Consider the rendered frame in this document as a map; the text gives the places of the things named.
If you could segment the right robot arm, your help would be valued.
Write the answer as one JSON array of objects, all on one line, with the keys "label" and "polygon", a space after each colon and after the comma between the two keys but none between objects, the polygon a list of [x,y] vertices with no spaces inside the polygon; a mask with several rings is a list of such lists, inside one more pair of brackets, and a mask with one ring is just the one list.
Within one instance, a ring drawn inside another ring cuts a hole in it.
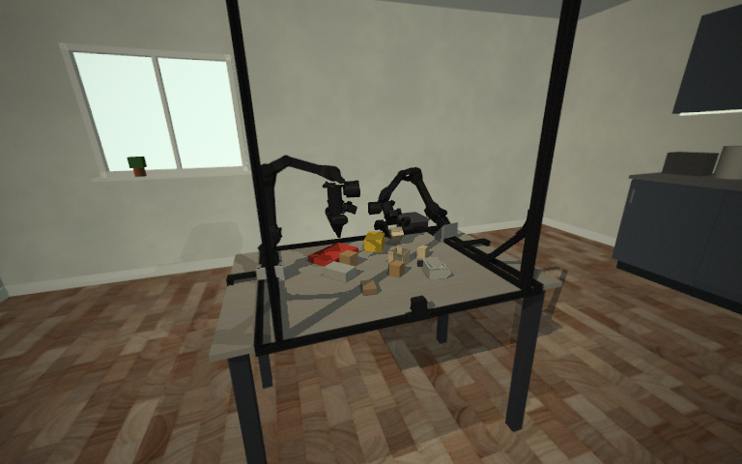
[{"label": "right robot arm", "polygon": [[[393,209],[395,201],[393,200],[388,201],[388,200],[392,194],[391,191],[395,190],[402,180],[407,181],[407,182],[412,182],[416,186],[426,206],[426,208],[424,209],[424,213],[429,219],[431,219],[434,223],[437,224],[439,230],[444,225],[450,224],[448,218],[446,217],[447,210],[440,208],[440,206],[436,202],[433,201],[427,187],[425,186],[423,182],[422,172],[420,168],[417,168],[417,167],[400,170],[398,174],[396,175],[396,177],[392,180],[392,182],[381,191],[378,202],[368,202],[368,214],[369,215],[380,214],[381,212],[384,212],[388,209]],[[389,218],[398,218],[398,216],[402,214],[400,208],[396,210],[385,212],[386,220],[388,220]]]}]

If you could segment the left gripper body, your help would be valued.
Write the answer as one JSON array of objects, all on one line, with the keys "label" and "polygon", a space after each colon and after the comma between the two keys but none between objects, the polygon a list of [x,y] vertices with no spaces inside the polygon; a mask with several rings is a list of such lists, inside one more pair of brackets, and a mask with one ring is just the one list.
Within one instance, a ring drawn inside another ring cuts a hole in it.
[{"label": "left gripper body", "polygon": [[348,223],[348,218],[342,214],[342,198],[340,199],[328,199],[328,207],[326,207],[326,215],[328,214],[332,224]]}]

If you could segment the yellow rectangular block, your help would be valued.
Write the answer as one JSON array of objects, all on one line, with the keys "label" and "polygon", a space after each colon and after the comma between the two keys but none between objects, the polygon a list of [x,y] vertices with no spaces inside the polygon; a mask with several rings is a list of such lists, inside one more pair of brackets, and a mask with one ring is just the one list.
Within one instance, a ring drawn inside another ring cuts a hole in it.
[{"label": "yellow rectangular block", "polygon": [[385,245],[385,233],[384,232],[371,232],[368,231],[364,239],[364,251],[366,252],[382,252],[382,238],[383,248]]}]

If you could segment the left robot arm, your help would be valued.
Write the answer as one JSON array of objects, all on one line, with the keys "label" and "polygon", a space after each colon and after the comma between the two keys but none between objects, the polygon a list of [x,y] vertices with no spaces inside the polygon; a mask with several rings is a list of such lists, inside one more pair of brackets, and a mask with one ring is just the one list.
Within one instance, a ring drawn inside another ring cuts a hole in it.
[{"label": "left robot arm", "polygon": [[[294,168],[304,170],[307,172],[312,171],[313,173],[318,174],[330,181],[333,181],[333,182],[340,181],[340,183],[338,182],[339,184],[344,184],[344,185],[336,185],[335,183],[328,183],[326,181],[323,184],[323,188],[328,188],[328,199],[342,198],[341,188],[343,188],[343,195],[346,195],[346,197],[360,197],[360,188],[359,188],[358,180],[357,181],[345,181],[345,179],[343,179],[343,177],[341,176],[341,172],[339,168],[336,166],[315,164],[315,163],[308,162],[305,160],[295,159],[289,156],[283,156],[282,158],[276,159],[270,163],[262,164],[261,167],[262,167],[263,183],[264,183],[268,220],[269,220],[269,227],[270,227],[270,234],[271,234],[271,248],[273,248],[272,256],[273,256],[274,266],[278,266],[278,263],[279,263],[278,252],[276,253],[276,245],[280,242],[279,238],[280,239],[282,238],[281,227],[279,227],[280,228],[279,230],[276,224],[274,186],[275,186],[275,181],[276,181],[276,173],[279,173],[280,171],[282,171],[288,166],[292,166]],[[283,168],[279,169],[279,167],[283,167]],[[275,169],[279,169],[279,170],[275,171]],[[274,202],[274,207],[273,207],[273,202]],[[357,206],[353,205],[351,201],[348,201],[347,203],[343,201],[342,214],[345,214],[346,212],[348,212],[348,213],[352,213],[355,215],[356,211],[357,211]]]}]

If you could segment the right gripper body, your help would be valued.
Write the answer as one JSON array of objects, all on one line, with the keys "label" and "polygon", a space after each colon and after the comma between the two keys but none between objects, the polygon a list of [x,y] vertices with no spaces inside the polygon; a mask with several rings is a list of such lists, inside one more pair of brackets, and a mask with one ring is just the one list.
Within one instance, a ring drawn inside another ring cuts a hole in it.
[{"label": "right gripper body", "polygon": [[[392,211],[392,210],[393,210],[393,209],[388,209],[388,210],[384,211],[384,215],[385,215],[385,212],[387,212],[387,211]],[[385,218],[385,216],[384,216],[384,218]],[[391,223],[391,221],[393,221],[393,223]],[[382,224],[387,224],[387,225],[395,225],[395,224],[399,224],[399,226],[400,226],[400,223],[401,223],[401,222],[404,222],[404,221],[406,221],[406,225],[405,225],[405,226],[409,226],[409,224],[410,224],[410,222],[411,222],[411,219],[410,219],[409,217],[402,217],[402,219],[401,219],[401,220],[397,220],[397,218],[396,218],[396,217],[391,217],[391,218],[389,218],[388,220],[386,220],[386,218],[385,218],[385,221],[383,221],[382,219],[380,219],[380,220],[376,220],[376,221],[375,221],[375,224],[374,224],[374,228],[375,228],[375,230],[380,230],[380,229],[381,229],[381,227],[382,227]],[[378,224],[378,223],[379,223],[379,224]],[[380,225],[380,226],[379,226],[379,225]]]}]

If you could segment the red flat rectangular block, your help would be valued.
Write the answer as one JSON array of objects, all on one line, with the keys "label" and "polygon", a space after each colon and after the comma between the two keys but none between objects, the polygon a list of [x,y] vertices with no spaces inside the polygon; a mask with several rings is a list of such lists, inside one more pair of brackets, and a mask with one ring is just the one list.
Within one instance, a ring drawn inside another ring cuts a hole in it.
[{"label": "red flat rectangular block", "polygon": [[325,267],[333,261],[339,262],[339,254],[346,250],[358,253],[358,247],[336,243],[308,255],[308,262]]}]

